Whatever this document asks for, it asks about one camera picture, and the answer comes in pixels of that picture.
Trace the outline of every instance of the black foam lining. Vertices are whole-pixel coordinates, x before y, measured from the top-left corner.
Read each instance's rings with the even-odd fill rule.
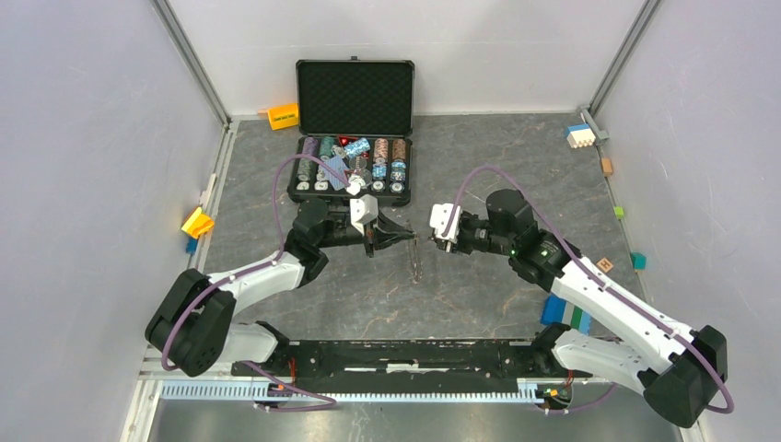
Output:
[[[412,62],[301,60],[297,74],[299,127],[304,134],[412,132]]]

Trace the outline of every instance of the metal frame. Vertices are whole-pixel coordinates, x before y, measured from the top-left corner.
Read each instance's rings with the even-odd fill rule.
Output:
[[[589,104],[591,115],[596,115],[599,113],[602,105],[605,103],[605,99],[615,84],[618,75],[622,70],[624,70],[626,60],[629,59],[629,56],[635,50],[637,42],[640,41],[640,38],[643,36],[643,33],[648,26],[648,23],[651,21],[651,18],[654,17],[654,14],[656,14],[661,2],[662,0],[646,0],[646,2],[640,8],[640,12],[637,14],[635,22],[632,23],[632,27],[629,28],[629,32],[626,34],[624,42],[621,43],[621,47],[618,49],[618,52],[612,59],[611,65],[608,68],[608,72],[602,79],[600,86],[597,87],[597,92],[594,94],[594,98],[591,99]]]
[[[176,14],[173,12],[168,0],[150,0],[152,6],[160,15],[160,19],[166,26],[171,39],[176,45],[176,49],[181,54],[182,60],[187,64],[187,68],[190,69],[192,76],[195,78],[195,82],[198,83],[198,87],[204,93],[206,100],[209,102],[209,106],[212,108],[212,112],[223,125],[228,126],[231,122],[230,114],[222,104],[215,86],[206,74],[204,66],[201,61],[198,60],[198,55],[195,54],[195,49],[190,44],[190,40],[187,38],[187,34],[184,33],[184,29],[181,27],[181,23],[176,18]]]

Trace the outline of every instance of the wooden block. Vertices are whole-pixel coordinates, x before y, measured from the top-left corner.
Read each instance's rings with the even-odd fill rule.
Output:
[[[609,158],[602,159],[602,175],[604,175],[605,178],[612,175],[612,161],[610,161]]]
[[[597,267],[602,269],[603,272],[607,273],[612,269],[612,262],[608,261],[607,258],[602,258],[599,262],[597,262]]]

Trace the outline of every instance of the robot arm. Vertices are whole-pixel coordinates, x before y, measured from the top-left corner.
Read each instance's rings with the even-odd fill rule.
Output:
[[[519,192],[497,191],[485,203],[485,220],[456,207],[458,223],[454,222],[449,231],[445,230],[453,206],[436,204],[429,224],[434,229],[432,239],[437,247],[451,253],[470,254],[478,250],[507,256],[510,267],[521,279],[583,308],[621,341],[591,338],[564,324],[554,324],[534,343],[548,363],[623,385],[642,394],[668,421],[691,426],[718,391],[697,360],[683,345],[589,279],[553,234],[537,227],[530,206]],[[580,263],[607,285],[692,343],[726,380],[724,335],[710,326],[696,331],[660,313],[603,274],[577,248],[570,247]]]
[[[267,297],[313,281],[328,263],[321,248],[363,244],[368,256],[404,239],[411,232],[383,215],[371,195],[350,200],[349,207],[329,207],[320,199],[298,207],[285,249],[273,265],[248,273],[272,256],[238,269],[203,274],[182,272],[146,327],[145,337],[162,351],[174,324],[209,285],[228,279],[198,306],[176,334],[169,360],[185,374],[199,376],[217,361],[262,362],[274,351],[276,338],[258,324],[231,324],[243,309]]]

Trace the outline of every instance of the yellow block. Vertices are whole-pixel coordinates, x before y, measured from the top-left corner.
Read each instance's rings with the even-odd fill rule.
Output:
[[[181,231],[190,235],[191,237],[198,239],[204,233],[208,232],[215,226],[215,222],[209,215],[204,213],[204,209],[201,206],[195,208],[192,213],[184,220],[184,224],[181,226]]]
[[[269,117],[269,124],[274,131],[298,126],[298,105],[296,103],[271,108],[266,113]]]

